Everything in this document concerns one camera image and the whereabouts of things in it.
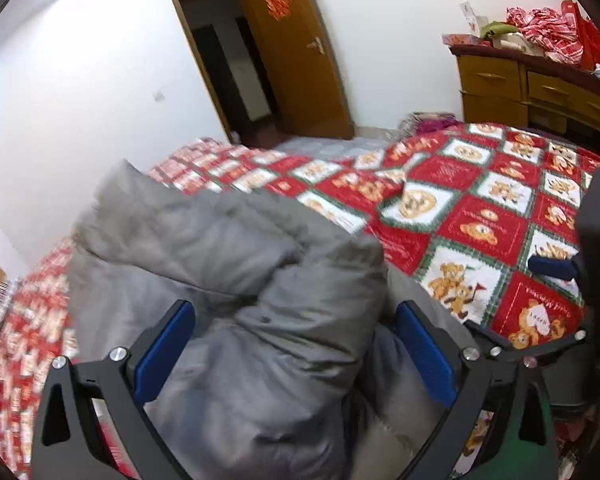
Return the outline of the grey puffer jacket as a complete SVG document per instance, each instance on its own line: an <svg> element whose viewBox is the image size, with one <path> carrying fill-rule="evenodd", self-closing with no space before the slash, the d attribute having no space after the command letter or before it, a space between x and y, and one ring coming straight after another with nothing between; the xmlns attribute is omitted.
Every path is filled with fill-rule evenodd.
<svg viewBox="0 0 600 480"><path fill-rule="evenodd" d="M73 229L79 355L129 346L174 301L195 333L147 413L195 479L394 479L443 408L390 330L412 300L468 330L375 237L266 191L185 195L120 165Z"/></svg>

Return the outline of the clothes pile on floor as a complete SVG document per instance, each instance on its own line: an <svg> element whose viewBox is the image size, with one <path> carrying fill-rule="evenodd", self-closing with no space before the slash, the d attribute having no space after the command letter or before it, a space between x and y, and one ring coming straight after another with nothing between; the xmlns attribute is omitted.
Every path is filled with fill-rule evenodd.
<svg viewBox="0 0 600 480"><path fill-rule="evenodd" d="M453 113L447 112L413 112L407 114L400 122L399 131L402 136L419 136L423 133L436 132L452 126L460 121Z"/></svg>

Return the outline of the red patchwork bear bedspread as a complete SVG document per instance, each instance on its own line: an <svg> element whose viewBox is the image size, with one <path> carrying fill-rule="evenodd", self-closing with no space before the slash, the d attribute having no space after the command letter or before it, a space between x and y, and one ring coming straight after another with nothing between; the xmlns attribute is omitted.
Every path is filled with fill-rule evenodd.
<svg viewBox="0 0 600 480"><path fill-rule="evenodd" d="M202 139L151 169L192 194L262 188L338 226L375 235L388 261L413 275L461 321L505 338L544 342L574 332L575 282L532 278L537 255L577 250L577 209L600 156L545 134L460 124L393 144L292 141L275 150ZM78 351L67 310L64 240L22 279L0 329L0 456L27 478L34 416L50 362Z"/></svg>

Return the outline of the brown wooden dresser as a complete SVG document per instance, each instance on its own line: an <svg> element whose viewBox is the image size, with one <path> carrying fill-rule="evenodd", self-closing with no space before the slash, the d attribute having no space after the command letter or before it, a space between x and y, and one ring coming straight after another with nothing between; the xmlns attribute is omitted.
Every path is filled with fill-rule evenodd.
<svg viewBox="0 0 600 480"><path fill-rule="evenodd" d="M600 155L600 78L547 58L450 47L465 122L539 130Z"/></svg>

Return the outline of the red bag on dresser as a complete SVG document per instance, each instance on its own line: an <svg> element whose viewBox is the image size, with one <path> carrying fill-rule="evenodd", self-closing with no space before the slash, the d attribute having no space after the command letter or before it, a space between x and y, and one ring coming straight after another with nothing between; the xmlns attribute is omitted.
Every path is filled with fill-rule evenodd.
<svg viewBox="0 0 600 480"><path fill-rule="evenodd" d="M573 0L562 0L560 10L576 31L577 43L581 51L578 67L580 70L592 72L597 65L600 65L600 31L589 18L582 16L580 6Z"/></svg>

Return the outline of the red plaid cloth pile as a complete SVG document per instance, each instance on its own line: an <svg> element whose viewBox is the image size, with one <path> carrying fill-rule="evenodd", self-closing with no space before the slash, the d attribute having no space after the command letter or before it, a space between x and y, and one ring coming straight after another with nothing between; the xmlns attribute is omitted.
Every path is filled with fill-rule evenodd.
<svg viewBox="0 0 600 480"><path fill-rule="evenodd" d="M532 44L540 47L547 58L557 63L579 67L584 47L577 26L551 8L525 11L519 6L506 9L506 23L518 28Z"/></svg>

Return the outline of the red box on dresser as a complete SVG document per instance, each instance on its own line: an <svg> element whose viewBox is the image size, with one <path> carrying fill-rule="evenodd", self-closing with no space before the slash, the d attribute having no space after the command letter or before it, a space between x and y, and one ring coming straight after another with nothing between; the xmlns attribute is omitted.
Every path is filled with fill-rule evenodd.
<svg viewBox="0 0 600 480"><path fill-rule="evenodd" d="M441 39L442 44L445 44L448 47L492 47L492 42L490 40L484 40L471 34L443 34Z"/></svg>

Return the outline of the green cloth on dresser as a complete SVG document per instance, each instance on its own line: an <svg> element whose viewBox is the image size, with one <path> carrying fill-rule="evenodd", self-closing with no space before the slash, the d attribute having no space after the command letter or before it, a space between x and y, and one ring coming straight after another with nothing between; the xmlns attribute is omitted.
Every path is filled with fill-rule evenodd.
<svg viewBox="0 0 600 480"><path fill-rule="evenodd" d="M518 32L518 27L512 24L492 21L480 28L480 38L482 40L490 40L495 37L514 34Z"/></svg>

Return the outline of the brown wooden door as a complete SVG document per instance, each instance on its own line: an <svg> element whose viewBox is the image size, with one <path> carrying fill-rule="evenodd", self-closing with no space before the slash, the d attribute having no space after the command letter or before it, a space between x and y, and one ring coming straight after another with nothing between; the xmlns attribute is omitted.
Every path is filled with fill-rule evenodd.
<svg viewBox="0 0 600 480"><path fill-rule="evenodd" d="M350 140L354 127L340 71L315 0L292 0L291 16L275 21L264 0L239 0L286 133ZM326 54L306 47L315 37Z"/></svg>

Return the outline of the red double-happiness door sticker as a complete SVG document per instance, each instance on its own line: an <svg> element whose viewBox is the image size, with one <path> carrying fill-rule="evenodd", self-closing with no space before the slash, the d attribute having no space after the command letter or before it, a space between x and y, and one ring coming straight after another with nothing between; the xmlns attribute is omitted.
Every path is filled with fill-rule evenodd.
<svg viewBox="0 0 600 480"><path fill-rule="evenodd" d="M275 21L281 21L291 16L292 0L264 0L268 14Z"/></svg>

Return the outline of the white wall switch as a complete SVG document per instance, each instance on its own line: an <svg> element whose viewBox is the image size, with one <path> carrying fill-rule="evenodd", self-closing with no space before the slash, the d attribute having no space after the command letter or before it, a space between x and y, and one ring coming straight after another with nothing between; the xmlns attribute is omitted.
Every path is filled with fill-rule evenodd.
<svg viewBox="0 0 600 480"><path fill-rule="evenodd" d="M154 101L157 103L164 101L164 94L161 91L156 91L153 95Z"/></svg>

